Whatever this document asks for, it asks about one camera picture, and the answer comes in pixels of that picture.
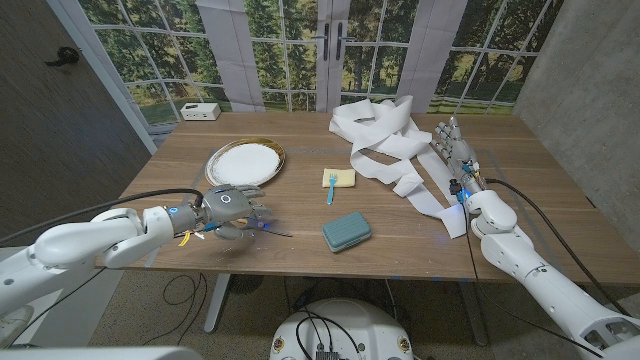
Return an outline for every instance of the white plate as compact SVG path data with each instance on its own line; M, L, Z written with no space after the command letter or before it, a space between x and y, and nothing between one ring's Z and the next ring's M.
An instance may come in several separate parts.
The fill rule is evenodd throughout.
M275 141L251 138L234 141L209 159L205 174L213 186L260 186L274 177L284 164L284 150Z

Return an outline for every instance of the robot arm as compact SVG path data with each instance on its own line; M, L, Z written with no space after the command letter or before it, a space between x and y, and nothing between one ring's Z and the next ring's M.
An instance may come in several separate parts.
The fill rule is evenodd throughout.
M221 185L205 194L201 207L157 206L145 209L142 220L133 209L112 209L91 222L53 227L35 244L0 262L0 318L63 288L71 277L88 277L96 256L109 268L127 266L200 224L215 223L214 233L223 239L242 238L248 231L230 221L269 214L252 201L264 195L255 186Z
M488 190L480 176L475 152L462 140L455 117L436 128L446 146L440 150L459 182L456 195L469 213L473 233L481 239L482 254L491 264L520 282L572 340L583 359L631 359L640 350L640 320L611 311L549 265L518 227L513 209Z

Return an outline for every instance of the yellow sponge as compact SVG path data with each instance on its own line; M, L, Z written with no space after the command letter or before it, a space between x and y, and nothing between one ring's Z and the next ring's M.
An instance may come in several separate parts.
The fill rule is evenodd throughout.
M338 176L338 181L333 185L334 187L351 187L356 184L356 171L353 169L324 169L324 175L322 175L322 187L329 187L329 176L331 174L336 174Z

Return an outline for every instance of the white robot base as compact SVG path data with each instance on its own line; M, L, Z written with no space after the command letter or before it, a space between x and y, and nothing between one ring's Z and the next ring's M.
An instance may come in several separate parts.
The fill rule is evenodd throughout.
M349 337L338 326L327 322L333 342L334 353L331 353L327 326L322 320L313 319L322 340L323 346L320 346L318 334L316 334L311 319L307 319L300 324L298 334L302 346L312 359L413 359L407 332L394 318L371 304L354 299L333 298L317 301L308 305L306 309L309 313L320 315L340 324L349 332L360 350L360 354L357 354ZM301 309L280 325L271 343L269 359L306 360L296 337L296 328L300 321L309 316L304 309ZM316 354L319 349L324 349L324 352Z

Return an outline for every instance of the window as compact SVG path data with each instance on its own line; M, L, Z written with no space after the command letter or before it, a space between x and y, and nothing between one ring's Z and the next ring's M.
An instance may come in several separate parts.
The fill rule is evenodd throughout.
M79 2L149 125L180 121L187 102L230 111L194 1Z
M341 104L394 99L419 0L351 0Z
M244 6L267 111L315 111L317 2L247 0Z
M469 0L429 113L511 114L562 0Z

